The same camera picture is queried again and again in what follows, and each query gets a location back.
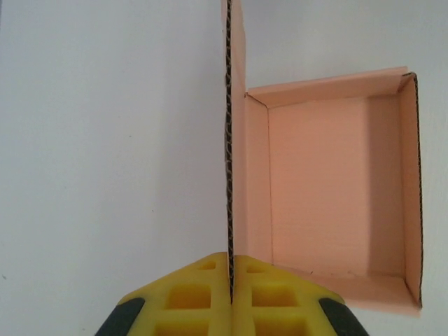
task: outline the cardboard box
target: cardboard box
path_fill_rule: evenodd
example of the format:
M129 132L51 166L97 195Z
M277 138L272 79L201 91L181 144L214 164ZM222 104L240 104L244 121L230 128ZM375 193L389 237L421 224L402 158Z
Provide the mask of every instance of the cardboard box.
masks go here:
M246 90L239 0L231 14L230 250L321 284L349 305L418 314L416 75L398 68Z

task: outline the cardboard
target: cardboard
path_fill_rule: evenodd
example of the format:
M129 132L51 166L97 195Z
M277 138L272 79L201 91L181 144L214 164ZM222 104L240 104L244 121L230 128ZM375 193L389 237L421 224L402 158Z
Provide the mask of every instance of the cardboard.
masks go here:
M231 287L242 254L349 305L418 315L417 76L403 67L246 90L239 0L223 12Z

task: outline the white wall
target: white wall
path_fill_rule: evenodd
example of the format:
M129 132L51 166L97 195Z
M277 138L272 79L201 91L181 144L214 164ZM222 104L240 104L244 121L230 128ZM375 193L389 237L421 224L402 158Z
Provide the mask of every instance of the white wall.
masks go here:
M248 86L418 73L425 307L355 313L372 335L447 334L448 3L243 5ZM92 335L122 295L225 250L220 9L3 0L1 335Z

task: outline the open box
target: open box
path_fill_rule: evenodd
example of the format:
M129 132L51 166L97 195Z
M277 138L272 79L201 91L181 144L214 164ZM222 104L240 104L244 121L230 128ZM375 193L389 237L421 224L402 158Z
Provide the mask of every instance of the open box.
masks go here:
M397 68L246 90L239 0L230 28L234 252L350 305L418 314L416 75Z

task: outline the black rubber pad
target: black rubber pad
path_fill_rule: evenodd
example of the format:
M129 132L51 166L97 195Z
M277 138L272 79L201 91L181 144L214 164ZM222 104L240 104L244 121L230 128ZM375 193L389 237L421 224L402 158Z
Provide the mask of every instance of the black rubber pad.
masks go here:
M320 299L319 304L337 336L369 336L345 304L329 298Z
M105 320L96 336L126 336L139 315L145 299L138 297L119 304Z

